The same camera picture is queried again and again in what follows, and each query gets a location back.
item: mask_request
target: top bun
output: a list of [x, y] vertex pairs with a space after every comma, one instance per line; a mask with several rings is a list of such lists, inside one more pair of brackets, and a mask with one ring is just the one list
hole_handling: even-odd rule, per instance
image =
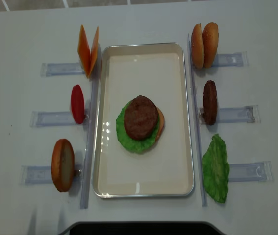
[[191, 58], [196, 68], [200, 69], [204, 64], [204, 44], [202, 38], [201, 24], [194, 26], [191, 35]]
[[203, 34], [204, 43], [204, 66], [209, 68], [212, 66], [218, 47], [218, 26], [216, 23], [211, 22], [205, 26]]

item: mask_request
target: clear plastic holder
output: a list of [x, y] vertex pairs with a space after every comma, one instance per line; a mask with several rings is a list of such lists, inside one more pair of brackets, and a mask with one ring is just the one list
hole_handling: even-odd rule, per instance
[[89, 206], [89, 195], [90, 195], [90, 185], [91, 185], [91, 171], [92, 171], [92, 160], [94, 158], [94, 148], [95, 148], [95, 138], [96, 138], [96, 127], [97, 127], [97, 116], [96, 112], [98, 109], [98, 99], [99, 99], [99, 88], [101, 79], [101, 46], [98, 44], [98, 55], [96, 63], [90, 75], [90, 80], [92, 80], [92, 93], [91, 93], [91, 104], [89, 110], [88, 118], [88, 133], [87, 133], [87, 143], [84, 158], [84, 168], [83, 168], [83, 183], [81, 189], [81, 200], [80, 208], [86, 209]]
[[273, 181], [271, 161], [230, 164], [229, 182]]
[[[203, 108], [198, 109], [200, 124], [206, 124]], [[245, 106], [241, 108], [220, 108], [217, 113], [216, 123], [259, 123], [260, 116], [258, 105]]]
[[[85, 121], [87, 123], [87, 110], [85, 113]], [[36, 112], [33, 111], [31, 115], [30, 127], [48, 127], [48, 126], [73, 126], [76, 124], [71, 112]]]
[[[82, 165], [75, 165], [74, 181], [80, 181]], [[22, 166], [20, 184], [52, 184], [51, 166]]]
[[191, 93], [192, 95], [192, 103], [193, 103], [193, 119], [195, 120], [195, 131], [196, 131], [196, 147], [197, 147], [197, 153], [198, 153], [198, 170], [199, 170], [199, 181], [200, 181], [200, 192], [201, 192], [201, 200], [202, 200], [202, 206], [207, 206], [207, 199], [206, 199], [206, 192], [204, 190], [204, 182], [203, 182], [203, 169], [202, 169], [202, 148], [201, 148], [201, 140], [200, 138], [200, 121], [199, 121], [199, 113], [198, 113], [198, 107], [197, 107], [197, 91], [193, 76], [193, 70], [192, 70], [192, 59], [191, 59], [191, 41], [190, 41], [190, 35], [188, 35], [188, 56], [189, 56], [189, 72], [191, 77]]
[[212, 67], [222, 66], [249, 66], [247, 52], [243, 51], [234, 54], [217, 54]]
[[81, 75], [84, 70], [80, 62], [76, 63], [42, 63], [41, 77]]

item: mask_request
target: green lettuce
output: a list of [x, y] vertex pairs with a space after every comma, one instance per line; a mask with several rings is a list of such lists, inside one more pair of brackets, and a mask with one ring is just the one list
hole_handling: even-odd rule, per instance
[[129, 105], [126, 104], [125, 107], [121, 110], [120, 114], [116, 119], [116, 131], [117, 131], [117, 139], [121, 143], [121, 145], [130, 152], [142, 153], [144, 150], [150, 148], [156, 141], [157, 133], [159, 130], [159, 118], [158, 123], [155, 127], [155, 130], [152, 134], [142, 141], [136, 141], [131, 139], [125, 130], [125, 110]]
[[202, 159], [204, 187], [217, 202], [225, 203], [228, 193], [229, 164], [226, 145], [216, 134]]

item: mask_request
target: orange cheese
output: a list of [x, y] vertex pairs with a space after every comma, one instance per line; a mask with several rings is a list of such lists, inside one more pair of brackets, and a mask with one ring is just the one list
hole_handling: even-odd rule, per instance
[[97, 59], [98, 55], [98, 41], [99, 41], [99, 27], [97, 27], [93, 43], [92, 43], [92, 48], [90, 52], [90, 47], [88, 44], [88, 40], [85, 35], [85, 31], [83, 26], [81, 25], [80, 28], [80, 33], [79, 33], [79, 43], [78, 43], [78, 54], [80, 57], [80, 61], [82, 63], [85, 75], [87, 78], [89, 78], [92, 69], [94, 67], [94, 64]]

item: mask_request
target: metal tray rim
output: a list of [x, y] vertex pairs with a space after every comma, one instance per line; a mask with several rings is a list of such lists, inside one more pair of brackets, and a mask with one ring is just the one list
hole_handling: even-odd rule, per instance
[[140, 198], [140, 197], [184, 197], [188, 196], [194, 189], [195, 179], [194, 179], [194, 167], [193, 167], [193, 153], [192, 153], [192, 142], [191, 142], [191, 125], [190, 125], [190, 114], [189, 114], [189, 101], [188, 101], [188, 89], [187, 89], [187, 77], [186, 77], [186, 66], [185, 66], [185, 59], [184, 59], [184, 51], [182, 49], [182, 46], [178, 43], [152, 43], [152, 44], [129, 44], [129, 45], [115, 45], [115, 46], [108, 46], [105, 48], [105, 50], [101, 54], [101, 63], [103, 62], [103, 56], [105, 55], [105, 52], [112, 47], [137, 47], [137, 46], [152, 46], [152, 45], [164, 45], [164, 44], [176, 44], [181, 48], [182, 51], [182, 61], [183, 61], [183, 75], [184, 75], [184, 84], [185, 84], [185, 92], [186, 92], [186, 104], [187, 104], [187, 120], [188, 120], [188, 133], [189, 133], [189, 145], [190, 145], [190, 155], [191, 155], [191, 168], [192, 168], [192, 186], [190, 191], [184, 193], [184, 194], [129, 194], [129, 195], [119, 195], [119, 194], [110, 194], [110, 195], [101, 195], [97, 192], [97, 190], [94, 188], [93, 184], [93, 178], [94, 178], [94, 167], [95, 167], [95, 151], [96, 151], [96, 138], [97, 138], [97, 131], [98, 131], [98, 119], [99, 119], [99, 103], [100, 103], [100, 92], [98, 93], [98, 100], [97, 100], [97, 113], [96, 113], [96, 130], [95, 130], [95, 138], [94, 138], [94, 151], [93, 151], [93, 164], [92, 164], [92, 189], [96, 196], [100, 198]]

